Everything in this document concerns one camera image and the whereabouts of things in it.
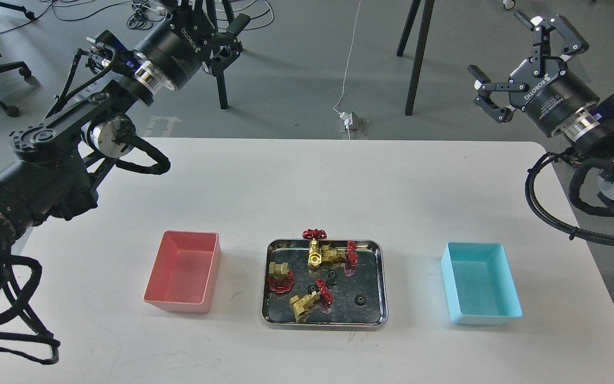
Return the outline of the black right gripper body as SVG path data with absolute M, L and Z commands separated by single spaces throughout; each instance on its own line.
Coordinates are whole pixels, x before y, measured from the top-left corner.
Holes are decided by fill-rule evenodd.
M 563 131 L 563 122 L 579 109 L 592 110 L 600 98 L 570 72 L 560 58 L 543 59 L 541 77 L 532 75 L 531 63 L 525 59 L 510 75 L 514 83 L 527 84 L 527 90 L 510 94 L 512 107 L 521 109 L 548 137 Z

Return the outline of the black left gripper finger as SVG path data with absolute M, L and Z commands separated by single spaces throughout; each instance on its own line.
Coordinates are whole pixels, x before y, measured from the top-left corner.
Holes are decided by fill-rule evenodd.
M 251 18 L 246 14 L 239 14 L 223 33 L 214 33 L 203 40 L 203 46 L 212 49 L 212 53 L 203 61 L 203 69 L 212 76 L 220 76 L 229 66 L 239 58 L 242 52 L 242 43 L 239 34 L 249 24 Z
M 203 1 L 178 1 L 178 22 L 210 22 Z

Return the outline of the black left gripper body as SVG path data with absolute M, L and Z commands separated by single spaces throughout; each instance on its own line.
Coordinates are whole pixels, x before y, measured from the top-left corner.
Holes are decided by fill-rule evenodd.
M 215 29 L 203 10 L 177 10 L 139 41 L 142 54 L 180 89 L 211 56 Z

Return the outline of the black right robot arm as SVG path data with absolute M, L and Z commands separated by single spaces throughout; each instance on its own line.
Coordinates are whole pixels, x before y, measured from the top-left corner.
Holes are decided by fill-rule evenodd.
M 589 49 L 589 44 L 562 15 L 528 19 L 515 17 L 533 34 L 531 56 L 522 61 L 508 80 L 495 83 L 475 65 L 474 103 L 495 122 L 509 122 L 523 112 L 543 133 L 562 134 L 570 148 L 545 153 L 528 170 L 526 201 L 541 221 L 570 239 L 614 246 L 614 235 L 595 233 L 561 221 L 547 212 L 535 193 L 536 176 L 553 162 L 575 169 L 568 199 L 572 206 L 597 217 L 614 217 L 614 94 L 600 98 L 568 68 L 568 59 Z

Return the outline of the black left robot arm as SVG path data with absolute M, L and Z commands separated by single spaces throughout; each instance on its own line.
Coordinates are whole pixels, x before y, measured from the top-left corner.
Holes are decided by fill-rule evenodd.
M 49 217 L 68 221 L 94 209 L 99 184 L 114 167 L 153 175 L 170 170 L 166 155 L 138 136 L 127 111 L 137 102 L 151 105 L 161 88 L 180 89 L 200 68 L 217 78 L 220 107 L 228 107 L 223 74 L 241 55 L 239 34 L 251 17 L 223 4 L 223 30 L 213 1 L 163 1 L 165 16 L 134 49 L 107 30 L 98 34 L 88 50 L 76 51 L 45 119 L 14 131 L 17 159 L 0 172 L 0 340 L 43 343 L 51 357 L 12 354 L 52 365 L 60 345 L 29 303 L 41 263 L 14 255 L 12 246 Z

